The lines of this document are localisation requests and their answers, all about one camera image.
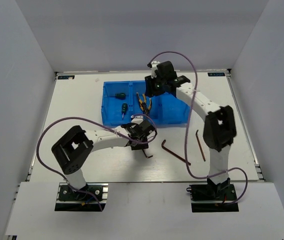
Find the yellow long-nose pliers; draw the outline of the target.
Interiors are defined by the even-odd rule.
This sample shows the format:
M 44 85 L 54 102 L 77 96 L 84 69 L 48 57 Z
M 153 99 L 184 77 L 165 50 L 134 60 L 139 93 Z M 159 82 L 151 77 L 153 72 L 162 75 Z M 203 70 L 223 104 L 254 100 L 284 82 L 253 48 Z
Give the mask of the yellow long-nose pliers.
M 145 115 L 149 116 L 153 105 L 152 99 L 147 98 L 144 93 L 142 94 L 142 97 L 143 100 L 139 99 L 140 109 Z
M 140 95 L 139 93 L 137 92 L 136 93 L 136 98 L 137 98 L 137 101 L 138 101 L 138 104 L 139 104 L 139 107 L 140 109 L 145 112 L 147 110 L 147 99 L 146 99 L 146 96 L 145 94 L 143 93 L 142 94 L 142 98 L 140 98 Z

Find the thin dark hex key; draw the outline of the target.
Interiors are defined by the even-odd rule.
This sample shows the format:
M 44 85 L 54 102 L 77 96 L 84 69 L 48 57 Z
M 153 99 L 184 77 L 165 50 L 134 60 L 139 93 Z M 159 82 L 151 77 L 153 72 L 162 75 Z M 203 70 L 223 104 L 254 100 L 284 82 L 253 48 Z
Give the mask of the thin dark hex key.
M 153 155 L 148 155 L 144 149 L 142 150 L 142 152 L 143 152 L 145 158 L 147 158 L 147 159 L 150 159 L 150 158 L 153 157 Z

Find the thick dark hex key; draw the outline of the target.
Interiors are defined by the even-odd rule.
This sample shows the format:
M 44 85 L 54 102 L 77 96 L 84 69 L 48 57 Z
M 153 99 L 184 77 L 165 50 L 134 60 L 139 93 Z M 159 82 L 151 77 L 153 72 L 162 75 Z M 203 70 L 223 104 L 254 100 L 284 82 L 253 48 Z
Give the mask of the thick dark hex key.
M 169 153 L 169 154 L 171 154 L 172 156 L 174 156 L 175 158 L 179 159 L 180 161 L 182 161 L 182 162 L 184 162 L 184 163 L 187 163 L 186 160 L 185 160 L 183 157 L 179 156 L 178 154 L 176 154 L 175 152 L 173 152 L 172 150 L 170 150 L 169 148 L 167 148 L 167 147 L 165 146 L 165 143 L 166 143 L 166 142 L 167 142 L 167 141 L 166 141 L 165 139 L 162 141 L 162 143 L 161 143 L 161 148 L 162 148 L 163 150 L 165 150 L 167 153 Z

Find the green screwdriver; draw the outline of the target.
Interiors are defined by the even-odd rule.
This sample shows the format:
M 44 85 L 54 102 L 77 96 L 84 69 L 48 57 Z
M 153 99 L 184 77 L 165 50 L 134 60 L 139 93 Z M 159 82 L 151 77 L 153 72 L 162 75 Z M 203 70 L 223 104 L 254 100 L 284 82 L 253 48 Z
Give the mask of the green screwdriver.
M 126 115 L 127 111 L 128 111 L 128 104 L 126 102 L 124 102 L 121 105 L 122 120 L 124 119 L 124 116 Z
M 126 96 L 127 95 L 124 92 L 117 92 L 114 95 L 112 95 L 111 97 L 115 98 L 115 99 L 119 99 L 119 100 L 125 100 Z

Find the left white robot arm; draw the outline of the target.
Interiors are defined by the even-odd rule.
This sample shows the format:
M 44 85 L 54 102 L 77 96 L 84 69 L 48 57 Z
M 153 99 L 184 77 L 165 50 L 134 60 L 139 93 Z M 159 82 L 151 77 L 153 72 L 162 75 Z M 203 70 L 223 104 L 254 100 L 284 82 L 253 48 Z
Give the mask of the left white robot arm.
M 147 149 L 148 136 L 155 130 L 148 120 L 90 132 L 75 125 L 52 146 L 51 151 L 71 185 L 70 193 L 81 200 L 88 193 L 81 168 L 90 153 L 113 147 L 131 147 L 133 151 Z

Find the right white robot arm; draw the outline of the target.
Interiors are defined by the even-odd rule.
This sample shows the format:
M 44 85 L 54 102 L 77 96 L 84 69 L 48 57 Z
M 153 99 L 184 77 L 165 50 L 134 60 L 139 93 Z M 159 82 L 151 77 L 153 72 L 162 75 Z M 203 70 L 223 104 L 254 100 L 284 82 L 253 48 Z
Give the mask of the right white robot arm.
M 234 111 L 229 105 L 220 106 L 195 89 L 191 80 L 178 76 L 170 61 L 148 63 L 151 74 L 145 77 L 148 97 L 164 93 L 173 95 L 197 113 L 204 122 L 203 140 L 209 148 L 208 195 L 218 200 L 230 185 L 229 153 L 237 135 Z

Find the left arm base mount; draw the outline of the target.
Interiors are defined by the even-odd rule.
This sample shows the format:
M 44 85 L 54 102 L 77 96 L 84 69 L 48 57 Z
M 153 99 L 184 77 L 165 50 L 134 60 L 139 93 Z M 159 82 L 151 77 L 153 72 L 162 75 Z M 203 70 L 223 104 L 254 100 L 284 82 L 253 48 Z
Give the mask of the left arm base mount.
M 108 198 L 108 183 L 87 183 L 82 189 L 88 193 L 73 191 L 66 183 L 60 183 L 54 210 L 56 212 L 100 212 L 104 210 Z

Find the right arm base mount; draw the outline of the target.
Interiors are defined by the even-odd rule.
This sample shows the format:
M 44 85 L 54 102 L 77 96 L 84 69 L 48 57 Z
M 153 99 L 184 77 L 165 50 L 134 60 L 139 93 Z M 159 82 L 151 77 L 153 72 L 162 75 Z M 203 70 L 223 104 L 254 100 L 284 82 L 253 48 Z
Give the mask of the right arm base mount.
M 192 184 L 186 188 L 190 194 L 191 210 L 193 213 L 223 213 L 238 212 L 238 203 L 231 202 L 237 199 L 233 184 L 228 186 L 222 193 L 215 196 L 209 192 L 207 184 Z

